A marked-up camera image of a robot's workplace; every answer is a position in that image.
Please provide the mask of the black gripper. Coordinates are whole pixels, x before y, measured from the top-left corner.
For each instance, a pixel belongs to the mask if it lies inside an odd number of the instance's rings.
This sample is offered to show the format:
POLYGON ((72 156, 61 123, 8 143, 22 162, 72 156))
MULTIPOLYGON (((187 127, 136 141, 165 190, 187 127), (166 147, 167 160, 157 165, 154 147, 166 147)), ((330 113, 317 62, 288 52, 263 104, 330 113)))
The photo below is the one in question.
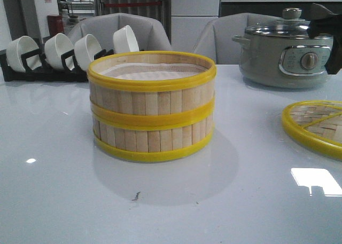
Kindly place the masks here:
POLYGON ((311 21, 307 30, 309 38, 332 35, 333 46, 325 69, 329 75, 341 70, 341 14, 336 14, 325 6, 313 3, 310 7, 311 21))

